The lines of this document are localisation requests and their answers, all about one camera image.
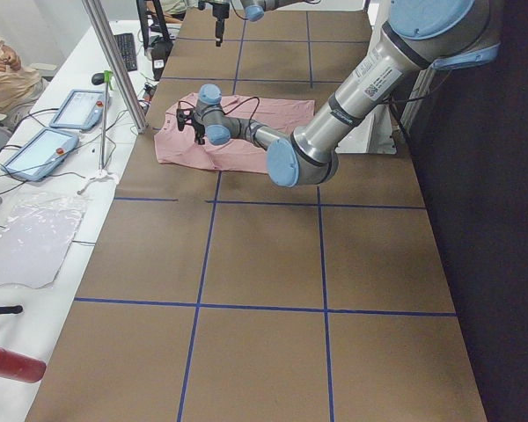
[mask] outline green clamp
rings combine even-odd
[[[110,90],[114,90],[114,87],[112,86],[112,75],[114,73],[111,70],[104,70],[104,83],[109,86]]]

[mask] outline red cylinder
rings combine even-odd
[[[47,364],[0,347],[0,376],[22,382],[37,382],[45,374]]]

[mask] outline white desk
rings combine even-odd
[[[112,29],[114,33],[133,33],[136,36],[139,32],[139,25],[138,21],[119,21],[112,24]],[[146,77],[152,78],[150,62],[144,57],[143,48],[139,49],[139,47],[140,43],[137,41],[138,71],[129,73],[137,93],[143,88]],[[60,106],[72,89],[98,89],[92,85],[91,77],[94,73],[105,69],[109,69],[107,61],[95,32],[90,28],[43,93],[33,111]],[[107,115],[108,125],[115,120],[120,111],[126,108],[116,85],[111,96]],[[52,113],[42,114],[38,116],[38,119],[47,125],[52,116]],[[125,169],[135,143],[136,132],[132,130],[132,127],[133,122],[128,113],[125,113],[108,133],[117,144],[117,148],[107,169],[119,176]],[[31,118],[27,119],[11,137],[9,144],[24,145],[40,129],[36,121]],[[96,127],[89,134],[80,135],[80,142],[88,142],[97,137],[99,133],[100,130]],[[106,154],[109,154],[110,149],[108,142]],[[15,150],[12,149],[4,150],[0,154],[0,163],[3,163],[14,152]],[[68,156],[64,163],[57,167],[54,174],[74,171],[89,177],[97,171],[98,161],[99,137]],[[0,177],[0,192],[18,183],[9,177]],[[74,175],[46,178],[38,183],[26,183],[19,189],[2,195],[0,224],[6,224],[13,207],[25,195],[51,192],[64,196],[76,196],[83,184],[84,180]],[[83,195],[89,202],[88,208],[75,240],[96,241],[114,197],[114,189],[115,184],[111,180],[94,182],[88,186]],[[36,290],[26,287],[0,287],[0,306],[21,304],[24,307],[23,313],[19,315],[0,315],[1,347],[44,361],[49,360],[88,259],[92,254],[92,249],[91,245],[71,244],[55,281],[47,287]],[[15,262],[4,264],[15,265]],[[0,378],[0,422],[25,420],[39,385],[39,383],[27,384]]]

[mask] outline white tripod base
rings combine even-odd
[[[77,194],[82,195],[88,186],[93,182],[105,182],[107,180],[113,180],[116,185],[119,185],[120,183],[120,177],[117,174],[110,173],[106,169],[98,170],[98,173],[96,173],[95,176],[90,176],[86,180],[84,186],[82,186],[82,189],[80,189]]]

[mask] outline blue joint cap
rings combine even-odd
[[[221,90],[217,85],[205,84],[200,89],[200,100],[210,106],[215,106],[221,102]]]
[[[437,59],[432,63],[432,68],[435,70],[454,70],[481,66],[496,59],[500,46],[501,44],[495,44],[494,46],[481,50],[470,51],[464,55],[454,55],[453,57],[447,57],[445,59]]]
[[[268,176],[279,186],[293,187],[299,180],[299,162],[291,143],[279,139],[268,147],[266,155]]]
[[[223,125],[209,125],[205,128],[205,135],[211,145],[224,145],[231,139],[231,131]]]
[[[262,9],[262,6],[257,4],[247,6],[245,8],[245,16],[251,22],[256,22],[257,20],[262,19],[264,16],[264,9]]]
[[[475,0],[392,0],[389,25],[401,37],[427,40],[452,29]]]

